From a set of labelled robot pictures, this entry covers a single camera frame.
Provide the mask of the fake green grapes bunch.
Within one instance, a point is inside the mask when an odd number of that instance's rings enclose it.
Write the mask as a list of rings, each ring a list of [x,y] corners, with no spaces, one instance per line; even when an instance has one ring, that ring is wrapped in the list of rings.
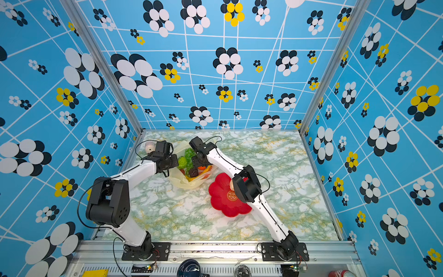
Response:
[[[192,158],[196,156],[195,151],[192,148],[188,148],[185,150],[185,159],[186,159],[186,170],[190,170],[194,168],[193,160]]]

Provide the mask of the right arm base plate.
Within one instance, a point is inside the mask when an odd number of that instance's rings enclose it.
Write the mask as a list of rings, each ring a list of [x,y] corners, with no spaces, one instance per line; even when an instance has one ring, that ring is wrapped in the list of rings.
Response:
[[[284,248],[273,242],[261,242],[256,250],[261,254],[264,262],[308,262],[309,253],[305,243],[299,242],[296,248]]]

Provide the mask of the translucent yellowish plastic bag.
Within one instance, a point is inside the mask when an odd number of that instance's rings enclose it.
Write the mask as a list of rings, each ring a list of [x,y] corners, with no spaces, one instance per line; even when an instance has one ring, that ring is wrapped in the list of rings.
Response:
[[[191,148],[191,146],[186,142],[181,142],[178,144],[177,148],[174,148],[174,154],[177,155],[177,158],[181,156],[185,156],[185,150]],[[186,169],[179,169],[179,168],[173,168],[170,169],[170,175],[168,177],[168,180],[177,188],[181,189],[196,189],[200,185],[202,185],[205,181],[208,181],[212,173],[214,172],[215,168],[212,166],[212,170],[202,174],[198,175],[196,178],[190,178],[188,170]]]

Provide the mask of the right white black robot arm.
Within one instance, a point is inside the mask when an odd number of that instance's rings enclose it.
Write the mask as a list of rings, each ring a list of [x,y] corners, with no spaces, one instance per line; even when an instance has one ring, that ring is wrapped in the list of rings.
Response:
[[[271,233],[279,257],[284,261],[294,258],[299,241],[267,203],[259,181],[261,175],[257,174],[250,165],[244,166],[236,163],[219,150],[213,142],[204,142],[196,136],[189,142],[189,145],[197,154],[199,161],[215,165],[232,179],[237,198],[256,212]]]

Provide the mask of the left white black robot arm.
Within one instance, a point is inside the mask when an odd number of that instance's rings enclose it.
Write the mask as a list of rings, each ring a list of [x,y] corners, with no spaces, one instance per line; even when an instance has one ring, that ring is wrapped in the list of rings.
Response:
[[[155,252],[151,235],[130,215],[130,191],[142,181],[178,167],[174,147],[167,141],[154,141],[154,147],[138,164],[112,177],[99,177],[91,187],[85,211],[88,220],[111,229],[123,240],[124,258],[148,260]]]

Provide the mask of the fake dark purple fruit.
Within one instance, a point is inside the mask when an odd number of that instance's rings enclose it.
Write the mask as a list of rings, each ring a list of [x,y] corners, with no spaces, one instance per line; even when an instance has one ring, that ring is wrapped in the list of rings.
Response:
[[[190,178],[196,178],[199,175],[198,168],[191,168],[188,173]]]

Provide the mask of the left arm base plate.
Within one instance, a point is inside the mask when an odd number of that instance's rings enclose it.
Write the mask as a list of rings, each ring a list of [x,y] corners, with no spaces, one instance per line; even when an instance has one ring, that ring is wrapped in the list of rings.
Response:
[[[167,261],[170,254],[170,242],[148,242],[139,247],[123,246],[123,261]]]

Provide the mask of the fake green custard apple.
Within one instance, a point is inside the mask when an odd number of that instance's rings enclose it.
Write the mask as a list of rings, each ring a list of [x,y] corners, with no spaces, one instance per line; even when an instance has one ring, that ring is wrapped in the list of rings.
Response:
[[[178,168],[181,169],[185,169],[188,167],[188,160],[185,156],[181,156],[178,159]]]

